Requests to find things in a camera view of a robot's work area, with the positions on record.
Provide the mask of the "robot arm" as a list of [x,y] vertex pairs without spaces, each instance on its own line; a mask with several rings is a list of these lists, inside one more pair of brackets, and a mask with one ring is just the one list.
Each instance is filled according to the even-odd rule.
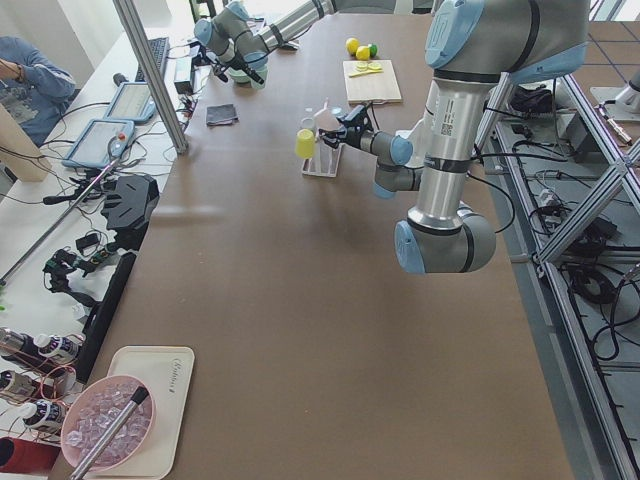
[[466,206],[462,193],[487,94],[507,74],[514,83],[557,78],[584,62],[587,1],[444,1],[425,44],[433,70],[428,105],[411,139],[344,118],[322,140],[376,156],[379,168],[408,172],[422,157],[415,206],[395,226],[400,266],[408,273],[464,273],[492,258],[496,234]]
[[223,79],[228,69],[241,71],[255,88],[261,88],[266,81],[268,55],[325,17],[338,12],[422,14],[438,6],[437,1],[312,0],[253,32],[243,4],[232,1],[215,17],[198,20],[194,36],[214,55],[216,76]]

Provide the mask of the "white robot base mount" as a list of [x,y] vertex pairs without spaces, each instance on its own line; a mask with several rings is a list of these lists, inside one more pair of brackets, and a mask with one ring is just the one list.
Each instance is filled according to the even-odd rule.
[[408,140],[413,153],[407,162],[407,168],[421,168],[431,143],[431,127],[433,123],[433,108],[426,107],[423,117],[410,130],[397,130],[396,135]]

